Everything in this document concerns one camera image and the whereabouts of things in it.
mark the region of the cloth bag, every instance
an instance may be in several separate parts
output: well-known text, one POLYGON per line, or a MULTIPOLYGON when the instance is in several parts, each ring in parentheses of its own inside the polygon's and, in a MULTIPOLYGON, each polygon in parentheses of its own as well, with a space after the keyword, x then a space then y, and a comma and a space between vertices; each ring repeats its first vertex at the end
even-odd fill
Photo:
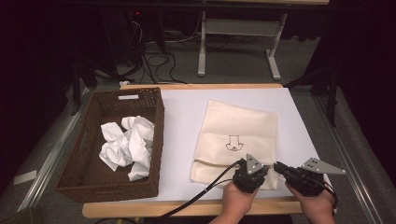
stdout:
MULTIPOLYGON (((246 159, 247 153, 272 166, 276 162, 276 130, 274 112, 209 101, 195 149, 191 180, 212 183, 229 165, 246 159)), ((235 169, 221 180, 232 179, 235 169)), ((271 167, 261 189, 276 189, 278 179, 279 174, 271 167)))

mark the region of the wicker basket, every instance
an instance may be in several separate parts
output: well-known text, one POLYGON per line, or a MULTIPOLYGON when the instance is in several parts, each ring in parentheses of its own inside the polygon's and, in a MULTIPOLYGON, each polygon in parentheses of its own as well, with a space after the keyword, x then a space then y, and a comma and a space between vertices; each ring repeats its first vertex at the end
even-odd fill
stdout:
POLYGON ((79 129, 78 138, 64 166, 55 190, 79 203, 111 202, 158 195, 163 152, 164 107, 159 88, 94 92, 79 129), (120 100, 134 95, 138 99, 120 100), (132 165, 113 172, 99 158, 105 139, 101 125, 122 118, 141 116, 153 122, 154 141, 148 177, 130 182, 132 165))

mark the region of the floor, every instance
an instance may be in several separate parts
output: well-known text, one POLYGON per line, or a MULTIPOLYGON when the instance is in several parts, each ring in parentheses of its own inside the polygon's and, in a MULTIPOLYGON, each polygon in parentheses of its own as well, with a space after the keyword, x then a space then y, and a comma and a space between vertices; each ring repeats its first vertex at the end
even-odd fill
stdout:
MULTIPOLYGON (((198 43, 196 38, 187 42, 168 42, 168 53, 162 55, 156 53, 158 49, 155 45, 147 47, 146 56, 152 78, 162 83, 175 80, 186 83, 275 82, 263 57, 264 50, 271 45, 271 39, 242 36, 225 39, 224 36, 213 36, 208 40, 205 77, 196 75, 198 43)), ((284 85, 303 75, 317 43, 318 39, 305 42, 300 42, 297 38, 281 40, 276 62, 282 79, 277 83, 284 85)), ((119 64, 120 73, 128 69, 125 64, 119 64)), ((152 82, 147 65, 131 77, 135 79, 134 84, 152 82)), ((120 83, 112 79, 99 77, 98 81, 97 91, 116 90, 120 87, 120 83)), ((1 195, 0 220, 14 216, 23 208, 33 207, 39 211, 44 223, 96 221, 81 214, 82 204, 53 190, 64 165, 64 155, 76 139, 80 117, 92 92, 83 86, 81 91, 82 105, 78 113, 71 116, 73 104, 70 100, 17 173, 22 175, 37 171, 35 180, 15 186, 10 183, 1 195)), ((344 167, 349 172, 347 177, 331 177, 340 198, 339 213, 335 217, 337 223, 390 223, 391 220, 396 220, 396 204, 389 199, 395 195, 395 189, 362 135, 359 124, 348 110, 342 92, 338 91, 337 94, 335 128, 331 127, 324 116, 325 96, 312 97, 309 86, 299 86, 290 92, 321 159, 344 167)), ((71 90, 66 95, 71 99, 71 90)), ((307 223, 302 215, 293 215, 291 219, 295 224, 307 223)), ((116 221, 109 220, 106 223, 120 223, 116 221)))

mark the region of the hand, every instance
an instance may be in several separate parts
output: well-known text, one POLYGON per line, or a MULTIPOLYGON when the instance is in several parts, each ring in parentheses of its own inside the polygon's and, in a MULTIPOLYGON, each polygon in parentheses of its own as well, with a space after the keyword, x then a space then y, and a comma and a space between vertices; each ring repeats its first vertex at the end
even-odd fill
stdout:
POLYGON ((317 197, 305 197, 297 189, 285 183, 290 192, 300 201, 304 215, 312 224, 333 224, 332 203, 334 198, 323 190, 317 197))
POLYGON ((223 190, 222 211, 221 214, 213 219, 210 223, 236 224, 250 210, 257 189, 253 193, 244 193, 240 191, 231 181, 223 190))

